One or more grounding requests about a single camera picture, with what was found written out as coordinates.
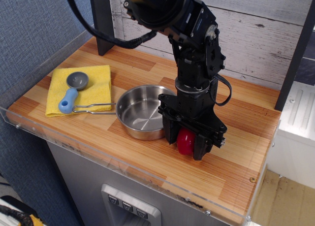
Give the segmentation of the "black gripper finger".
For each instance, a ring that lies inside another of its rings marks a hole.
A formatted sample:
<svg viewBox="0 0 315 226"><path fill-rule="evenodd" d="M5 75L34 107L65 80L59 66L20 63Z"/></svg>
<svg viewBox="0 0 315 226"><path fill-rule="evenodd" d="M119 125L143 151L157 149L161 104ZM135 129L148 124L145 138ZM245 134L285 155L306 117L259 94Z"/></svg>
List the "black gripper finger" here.
<svg viewBox="0 0 315 226"><path fill-rule="evenodd" d="M169 118L163 115L162 123L167 142L169 144L175 143L181 128L179 121L175 118Z"/></svg>
<svg viewBox="0 0 315 226"><path fill-rule="evenodd" d="M205 154L212 149L213 141L202 135L197 135L194 139L193 158L196 161L201 161Z"/></svg>

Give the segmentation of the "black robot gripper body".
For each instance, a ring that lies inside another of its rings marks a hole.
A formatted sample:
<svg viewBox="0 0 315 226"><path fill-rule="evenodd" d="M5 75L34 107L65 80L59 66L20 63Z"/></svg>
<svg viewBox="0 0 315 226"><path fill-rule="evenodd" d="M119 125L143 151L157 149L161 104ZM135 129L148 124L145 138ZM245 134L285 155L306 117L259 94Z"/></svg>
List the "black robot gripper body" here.
<svg viewBox="0 0 315 226"><path fill-rule="evenodd" d="M209 88L198 93L185 93L158 96L158 112L163 116L175 118L181 128L192 131L195 136L202 135L213 141L213 146L225 144L226 125L216 116L214 106L223 106L226 102L217 103L217 88Z"/></svg>

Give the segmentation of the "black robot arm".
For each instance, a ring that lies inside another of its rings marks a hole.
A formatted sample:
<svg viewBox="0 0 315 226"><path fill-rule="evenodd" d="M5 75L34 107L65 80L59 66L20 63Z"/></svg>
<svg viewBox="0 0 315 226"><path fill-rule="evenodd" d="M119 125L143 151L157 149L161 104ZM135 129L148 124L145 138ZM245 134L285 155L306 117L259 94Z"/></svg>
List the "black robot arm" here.
<svg viewBox="0 0 315 226"><path fill-rule="evenodd" d="M166 140L194 134L190 154L199 161L213 146L225 143L226 125L215 115L218 83L225 56L219 45L216 18L201 0L125 0L128 15L144 27L168 37L178 68L176 95L159 95Z"/></svg>

